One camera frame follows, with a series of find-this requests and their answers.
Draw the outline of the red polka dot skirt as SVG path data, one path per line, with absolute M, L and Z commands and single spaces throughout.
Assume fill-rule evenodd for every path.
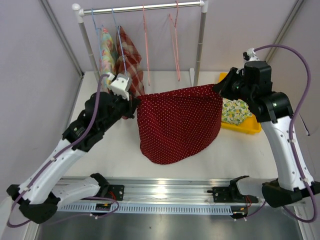
M 213 84 L 139 96 L 140 151 L 169 165 L 207 148 L 221 129 L 223 99 Z

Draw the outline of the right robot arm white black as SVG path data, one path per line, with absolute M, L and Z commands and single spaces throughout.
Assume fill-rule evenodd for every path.
M 296 133 L 289 127 L 294 113 L 288 96 L 272 90 L 271 77 L 272 68 L 265 61 L 248 61 L 242 69 L 232 67 L 212 89 L 225 99 L 247 103 L 268 139 L 278 174 L 276 179 L 238 177 L 228 189 L 229 198 L 239 202 L 251 195 L 278 208 L 319 194 L 320 183 L 311 176 L 299 146 L 292 150 Z

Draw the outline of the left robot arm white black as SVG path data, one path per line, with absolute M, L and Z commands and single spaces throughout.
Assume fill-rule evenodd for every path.
M 91 95 L 41 167 L 25 182 L 12 184 L 6 190 L 13 205 L 18 206 L 28 222 L 42 224 L 65 205 L 82 199 L 103 200 L 109 196 L 110 184 L 100 173 L 61 188 L 56 184 L 118 120 L 123 117 L 133 119 L 139 104 L 140 100 L 132 94 L 129 99 L 107 92 Z

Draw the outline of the lemon print cloth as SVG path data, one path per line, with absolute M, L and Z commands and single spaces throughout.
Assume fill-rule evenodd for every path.
M 226 124 L 240 125 L 252 117 L 247 103 L 243 100 L 229 100 L 223 98 L 221 121 Z

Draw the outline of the red plaid garment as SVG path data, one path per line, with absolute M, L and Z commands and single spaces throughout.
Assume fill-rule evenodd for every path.
M 120 27 L 120 38 L 123 46 L 124 57 L 127 67 L 128 77 L 132 79 L 132 84 L 129 90 L 133 93 L 134 96 L 142 96 L 145 95 L 145 87 L 144 87 L 144 72 L 141 68 L 142 57 L 135 47 L 131 38 L 127 35 L 124 28 Z M 116 60 L 116 73 L 123 74 L 124 72 L 124 64 L 122 58 L 119 56 L 121 54 L 119 39 L 116 36 L 116 48 L 118 53 L 118 58 Z

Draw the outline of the pastel floral garment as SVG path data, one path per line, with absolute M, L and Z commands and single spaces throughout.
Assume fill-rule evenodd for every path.
M 99 73 L 101 75 L 112 74 L 115 77 L 117 75 L 116 60 L 118 59 L 118 53 L 109 31 L 105 27 L 100 30 L 99 49 Z

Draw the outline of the yellow plastic tray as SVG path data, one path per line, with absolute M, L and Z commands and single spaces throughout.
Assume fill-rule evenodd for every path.
M 252 117 L 247 118 L 243 123 L 240 125 L 233 125 L 221 122 L 221 127 L 223 129 L 254 135 L 260 133 L 262 130 L 261 124 L 257 122 L 256 117 L 252 114 Z

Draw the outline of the clothes rack metal white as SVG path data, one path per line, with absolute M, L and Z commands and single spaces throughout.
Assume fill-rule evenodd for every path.
M 91 43 L 88 37 L 88 33 L 84 24 L 85 16 L 95 16 L 95 15 L 104 15 L 112 13 L 129 13 L 129 12 L 139 12 L 139 11 L 148 11 L 148 10 L 161 10 L 161 9 L 180 9 L 188 7 L 200 7 L 200 27 L 198 34 L 198 43 L 197 43 L 197 53 L 194 69 L 189 71 L 190 82 L 192 86 L 197 86 L 200 76 L 200 65 L 202 58 L 202 49 L 203 49 L 203 40 L 205 33 L 205 24 L 206 16 L 208 12 L 209 2 L 207 0 L 196 0 L 190 2 L 175 2 L 175 3 L 162 3 L 162 4 L 152 4 L 152 5 L 138 5 L 138 6 L 127 6 L 127 7 L 116 7 L 116 8 L 97 8 L 97 9 L 83 9 L 78 3 L 72 4 L 71 8 L 76 17 L 77 23 L 80 28 L 80 32 L 85 44 L 87 54 L 91 66 L 93 68 L 94 76 L 98 80 L 100 78 L 99 69 L 95 60 L 95 56 L 91 47 Z

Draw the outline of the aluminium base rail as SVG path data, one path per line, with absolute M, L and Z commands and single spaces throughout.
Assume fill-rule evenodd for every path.
M 124 185 L 122 201 L 112 198 L 96 197 L 98 191 L 108 185 Z M 172 204 L 203 205 L 210 203 L 209 186 L 204 181 L 174 180 L 127 180 L 120 179 L 108 182 L 103 176 L 94 174 L 83 179 L 69 180 L 37 180 L 26 191 L 25 200 L 32 205 L 53 203 L 58 209 L 65 205 L 89 202 L 116 204 Z

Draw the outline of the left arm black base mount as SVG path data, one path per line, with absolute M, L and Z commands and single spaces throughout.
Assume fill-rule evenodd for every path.
M 109 184 L 109 185 L 103 186 L 95 196 L 101 197 L 101 198 L 110 198 L 116 201 L 122 201 L 124 198 L 124 193 L 125 193 L 124 185 Z

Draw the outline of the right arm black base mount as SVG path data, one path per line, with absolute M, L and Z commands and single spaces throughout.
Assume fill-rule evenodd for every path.
M 215 203 L 257 204 L 259 202 L 257 197 L 242 195 L 237 188 L 232 186 L 215 186 L 206 192 L 212 195 Z

